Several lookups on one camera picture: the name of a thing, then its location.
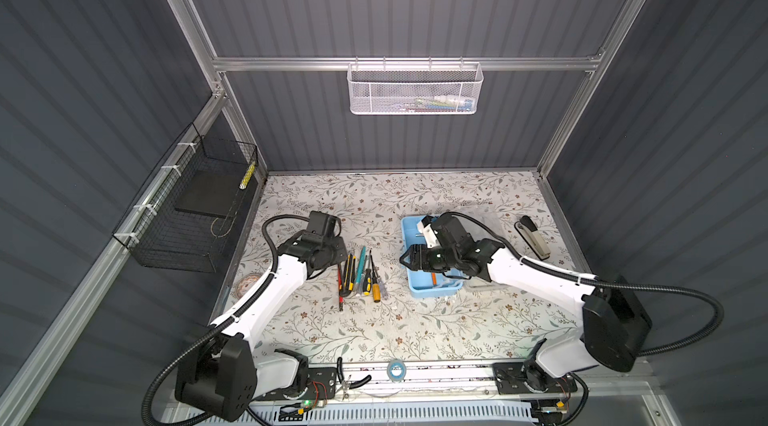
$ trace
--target white plastic part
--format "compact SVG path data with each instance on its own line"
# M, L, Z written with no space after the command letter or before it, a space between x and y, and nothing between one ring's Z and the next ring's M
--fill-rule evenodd
M267 273L254 283L248 292L240 300L229 308L223 315L211 322L212 326L221 324L224 320L233 315L233 313L245 304L252 297L256 290L266 281L266 278L272 273ZM277 273L266 288L264 293L253 305L248 308L239 320L227 326L222 334L235 336L241 333L253 352L256 344L259 342L261 333L266 324L270 322L280 306L288 299L296 288L300 287L306 281L306 264L299 261L298 258L280 255L277 259Z
M514 258L506 248L494 253L488 264L488 272L496 283L524 289L536 297L560 306L576 318L574 329L558 338L548 338L544 342L536 354L536 363L552 378L561 378L571 371L597 365L598 362L581 342L581 335L584 333L584 315L581 312L584 301L581 297L594 291L594 287L581 284L581 279L594 279L595 276L574 273L570 269L558 268L529 257L523 259L573 276L573 279L560 279L533 269L524 265L522 260Z
M169 166L161 166L160 170L173 170L173 171L176 171L176 173L179 175L179 178L181 178L181 170L179 169L179 165L177 165L177 164L171 164Z
M536 354L536 364L552 378L562 378L571 371L597 366L598 361L581 342L581 328L573 329L564 335L547 339Z
M424 240L427 242L427 248L434 248L440 245L437 241L435 232L432 231L432 225L424 226L424 223L419 221L416 225L416 229L418 229L418 232L424 236Z
M149 210L149 211L151 211L151 212L152 212L152 216L155 216L155 217L158 215L158 211L157 211L157 210L154 208L154 205L153 205L152 203L147 203L147 204L135 204L135 205L133 206L133 208L136 208L136 209L138 209L139 211L143 211L143 210L145 210L145 209L146 209L146 210Z
M287 388L293 383L299 370L299 361L288 354L274 352L254 360L256 389L254 398L275 389Z
M138 244L138 242L140 241L139 240L139 235L134 233L134 232L131 232L131 233L112 233L112 236L115 237L115 238L129 238L128 244L130 244L131 240L136 242L134 244Z
M558 268L537 259L524 258L554 271L573 275L573 279L560 279L528 267L514 258L509 249L506 248L499 249L491 257L491 262L488 264L488 273L490 273L491 279L496 283L518 287L549 303L560 306L576 318L576 326L581 328L584 325L584 316L581 313L584 302L581 301L581 297L592 294L594 287L578 284L578 281L582 277L594 279L595 276L575 273L570 269Z
M184 145L184 146L188 146L188 147L192 148L193 152L197 153L197 143L179 143L179 144Z

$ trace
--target black wire mesh basket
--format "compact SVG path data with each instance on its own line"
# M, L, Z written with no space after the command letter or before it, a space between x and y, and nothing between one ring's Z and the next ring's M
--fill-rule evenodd
M157 191L141 205L132 203L124 215L125 219L132 209L140 209L132 230L116 229L114 238L145 267L203 273L226 270L256 191L256 158L252 143L198 136L174 166L162 167L168 172ZM225 214L212 217L178 208L199 172L242 178L232 186L234 199Z

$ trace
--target white wire mesh basket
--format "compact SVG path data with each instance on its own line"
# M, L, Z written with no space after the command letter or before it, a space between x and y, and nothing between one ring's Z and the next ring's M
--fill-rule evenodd
M350 110L354 114L472 114L477 111L482 69L478 63L455 67L402 63L378 69L350 63Z

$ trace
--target blue tool tray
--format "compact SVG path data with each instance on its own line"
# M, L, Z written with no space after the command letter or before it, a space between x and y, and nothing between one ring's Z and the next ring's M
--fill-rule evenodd
M405 217L400 221L402 228L402 244L404 246L403 252L405 252L412 244L427 244L418 232L418 222L424 218L424 215ZM424 271L411 271L406 268L408 272L408 288L411 290L411 296L417 299L421 298L438 298L438 297L450 297L456 294L456 292L464 286L462 279L450 279L444 277L442 274L436 274L437 286L432 285L432 274ZM456 268L451 269L451 275L457 277L462 276Z

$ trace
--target roll of tape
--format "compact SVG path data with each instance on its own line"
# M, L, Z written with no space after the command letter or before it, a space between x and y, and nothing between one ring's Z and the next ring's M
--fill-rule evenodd
M392 372L394 368L400 368L400 374ZM400 382L406 377L406 364L399 359L393 359L386 367L386 374L393 382Z

